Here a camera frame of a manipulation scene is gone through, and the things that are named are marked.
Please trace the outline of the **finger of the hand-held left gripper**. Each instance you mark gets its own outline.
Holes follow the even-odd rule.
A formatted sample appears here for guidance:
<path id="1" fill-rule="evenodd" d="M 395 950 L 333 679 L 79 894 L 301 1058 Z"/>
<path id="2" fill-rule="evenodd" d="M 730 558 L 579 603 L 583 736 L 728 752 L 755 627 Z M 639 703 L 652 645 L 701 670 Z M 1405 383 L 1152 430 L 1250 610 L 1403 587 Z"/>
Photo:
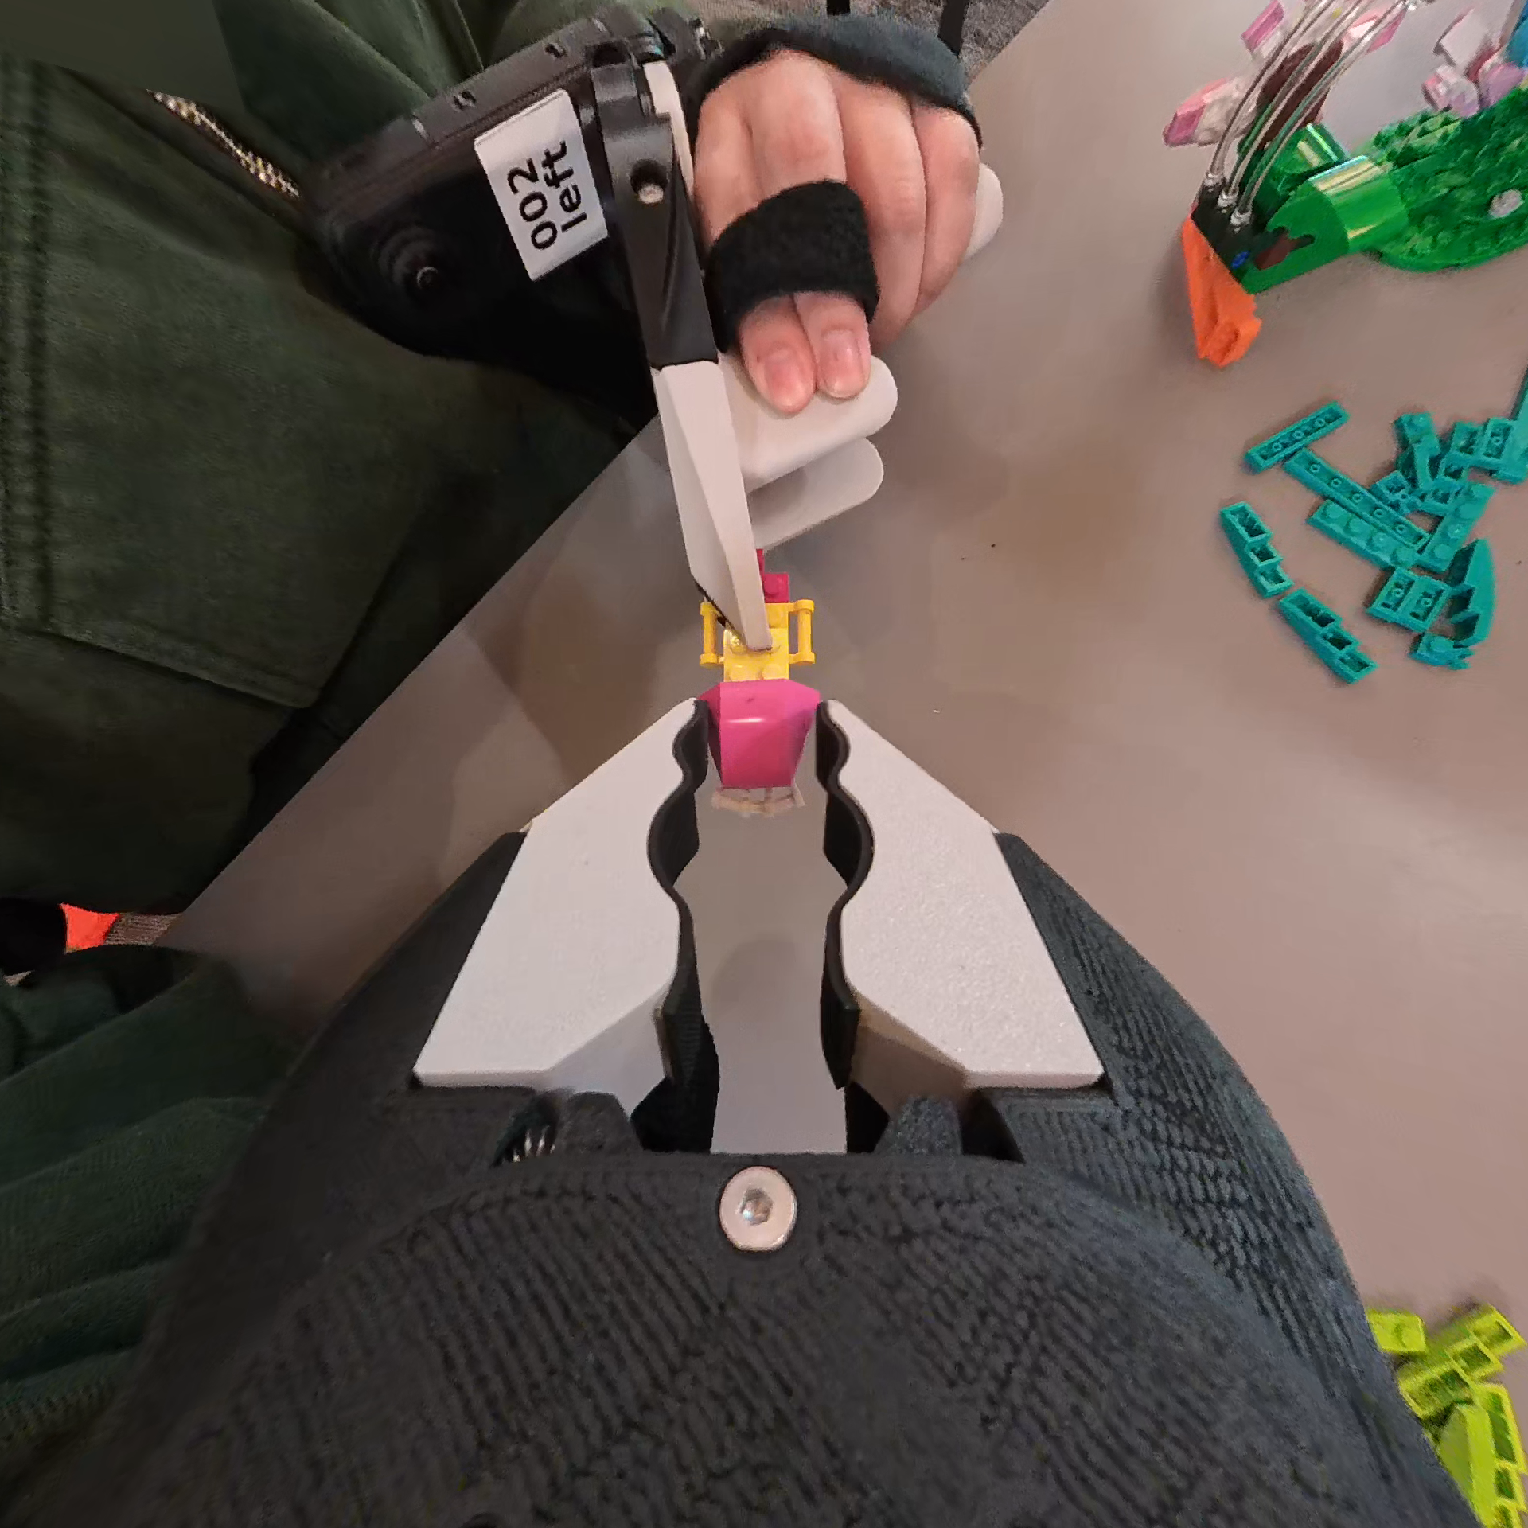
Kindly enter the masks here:
<path id="1" fill-rule="evenodd" d="M 734 412 L 717 359 L 653 370 L 681 534 L 699 590 L 750 650 L 772 647 Z"/>

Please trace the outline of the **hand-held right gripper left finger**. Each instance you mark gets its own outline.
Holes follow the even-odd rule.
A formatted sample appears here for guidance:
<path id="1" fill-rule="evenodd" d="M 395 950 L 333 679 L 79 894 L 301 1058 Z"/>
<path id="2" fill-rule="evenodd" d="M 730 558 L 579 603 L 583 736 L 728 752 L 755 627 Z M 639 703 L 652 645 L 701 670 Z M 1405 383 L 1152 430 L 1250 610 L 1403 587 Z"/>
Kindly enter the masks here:
<path id="1" fill-rule="evenodd" d="M 530 821 L 417 1081 L 610 1094 L 648 1149 L 712 1149 L 721 1063 L 679 889 L 710 719 L 701 699 L 677 703 Z"/>

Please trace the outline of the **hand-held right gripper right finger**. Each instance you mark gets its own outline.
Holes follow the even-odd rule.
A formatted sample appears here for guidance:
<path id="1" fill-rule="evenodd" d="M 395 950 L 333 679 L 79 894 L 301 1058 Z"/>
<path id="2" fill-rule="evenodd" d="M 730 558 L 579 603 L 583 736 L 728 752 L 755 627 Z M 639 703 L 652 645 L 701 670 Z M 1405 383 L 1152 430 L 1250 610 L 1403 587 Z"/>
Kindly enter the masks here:
<path id="1" fill-rule="evenodd" d="M 868 1152 L 908 1103 L 965 1121 L 981 1094 L 1070 1094 L 1103 1060 L 1001 830 L 839 699 L 815 716 L 832 905 L 821 1043 Z"/>

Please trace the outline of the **pink and yellow lego assembly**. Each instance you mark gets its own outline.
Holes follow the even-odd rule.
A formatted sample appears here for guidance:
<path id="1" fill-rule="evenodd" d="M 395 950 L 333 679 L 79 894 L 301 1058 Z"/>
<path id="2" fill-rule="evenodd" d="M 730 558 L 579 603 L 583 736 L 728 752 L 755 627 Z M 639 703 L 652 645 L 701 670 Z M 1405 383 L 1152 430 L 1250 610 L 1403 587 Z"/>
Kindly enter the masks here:
<path id="1" fill-rule="evenodd" d="M 750 648 L 717 605 L 701 603 L 701 663 L 717 681 L 701 696 L 710 709 L 712 754 L 719 772 L 717 809 L 775 816 L 797 809 L 801 759 L 815 723 L 819 690 L 794 670 L 815 661 L 810 598 L 794 598 L 790 574 L 757 552 L 770 645 Z"/>

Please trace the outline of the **pile of teal lego pieces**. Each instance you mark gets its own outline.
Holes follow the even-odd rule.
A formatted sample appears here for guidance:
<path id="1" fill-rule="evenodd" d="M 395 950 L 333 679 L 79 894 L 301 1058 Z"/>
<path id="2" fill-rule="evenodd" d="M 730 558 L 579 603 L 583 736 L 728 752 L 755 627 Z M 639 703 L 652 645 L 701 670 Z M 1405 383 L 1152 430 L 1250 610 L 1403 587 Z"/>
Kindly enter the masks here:
<path id="1" fill-rule="evenodd" d="M 1390 465 L 1372 481 L 1323 454 L 1348 419 L 1345 405 L 1323 403 L 1256 439 L 1241 463 L 1310 492 L 1305 521 L 1374 570 L 1363 610 L 1408 636 L 1410 659 L 1465 672 L 1498 621 L 1498 559 L 1481 523 L 1499 488 L 1525 485 L 1525 387 L 1508 412 L 1445 430 L 1428 410 L 1399 412 Z"/>

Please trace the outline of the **pale pink lego model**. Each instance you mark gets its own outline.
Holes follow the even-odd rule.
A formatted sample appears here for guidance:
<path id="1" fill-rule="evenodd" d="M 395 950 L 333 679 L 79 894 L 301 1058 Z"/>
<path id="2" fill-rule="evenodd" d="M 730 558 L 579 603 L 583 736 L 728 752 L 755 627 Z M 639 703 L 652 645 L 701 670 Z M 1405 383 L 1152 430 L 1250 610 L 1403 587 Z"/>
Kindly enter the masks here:
<path id="1" fill-rule="evenodd" d="M 1498 105 L 1525 83 L 1525 1 L 1467 3 L 1434 46 L 1427 105 L 1459 119 Z"/>
<path id="2" fill-rule="evenodd" d="M 1236 106 L 1305 17 L 1308 1 L 1268 1 L 1241 32 L 1246 66 L 1239 72 L 1196 88 L 1174 110 L 1163 128 L 1166 146 L 1216 145 L 1234 119 Z"/>

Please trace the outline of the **pile of lime lego pieces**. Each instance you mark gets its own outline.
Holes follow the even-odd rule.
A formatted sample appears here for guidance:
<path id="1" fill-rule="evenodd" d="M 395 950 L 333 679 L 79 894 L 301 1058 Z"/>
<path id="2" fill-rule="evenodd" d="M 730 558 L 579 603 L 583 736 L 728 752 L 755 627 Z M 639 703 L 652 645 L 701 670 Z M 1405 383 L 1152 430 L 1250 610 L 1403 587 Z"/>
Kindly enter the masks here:
<path id="1" fill-rule="evenodd" d="M 1503 1363 L 1521 1331 L 1490 1303 L 1428 1325 L 1401 1307 L 1367 1309 L 1401 1396 L 1483 1525 L 1527 1523 L 1527 1449 Z"/>

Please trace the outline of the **green lego model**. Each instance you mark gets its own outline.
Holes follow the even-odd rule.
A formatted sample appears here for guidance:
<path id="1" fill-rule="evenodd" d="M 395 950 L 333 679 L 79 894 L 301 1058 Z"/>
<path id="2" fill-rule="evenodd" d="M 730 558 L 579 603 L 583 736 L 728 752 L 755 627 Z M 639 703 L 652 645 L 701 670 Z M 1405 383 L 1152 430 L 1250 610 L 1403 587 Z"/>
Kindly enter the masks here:
<path id="1" fill-rule="evenodd" d="M 1308 3 L 1236 106 L 1181 226 L 1196 352 L 1225 368 L 1261 330 L 1256 297 L 1350 254 L 1412 272 L 1525 245 L 1525 83 L 1459 119 L 1432 108 L 1356 150 L 1327 121 L 1347 75 L 1421 3 Z"/>

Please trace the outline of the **person's left hand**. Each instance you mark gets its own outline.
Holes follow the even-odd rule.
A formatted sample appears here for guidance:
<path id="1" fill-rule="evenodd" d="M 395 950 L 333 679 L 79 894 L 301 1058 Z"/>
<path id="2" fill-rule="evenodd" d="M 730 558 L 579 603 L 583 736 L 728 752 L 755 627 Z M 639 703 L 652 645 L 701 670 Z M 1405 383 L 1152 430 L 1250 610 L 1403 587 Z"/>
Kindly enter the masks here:
<path id="1" fill-rule="evenodd" d="M 874 352 L 945 294 L 977 221 L 981 143 L 954 108 L 914 101 L 799 50 L 735 72 L 701 108 L 693 194 L 706 243 L 794 185 L 839 181 L 866 208 L 881 299 L 772 297 L 739 323 L 755 390 L 783 414 L 864 390 Z"/>

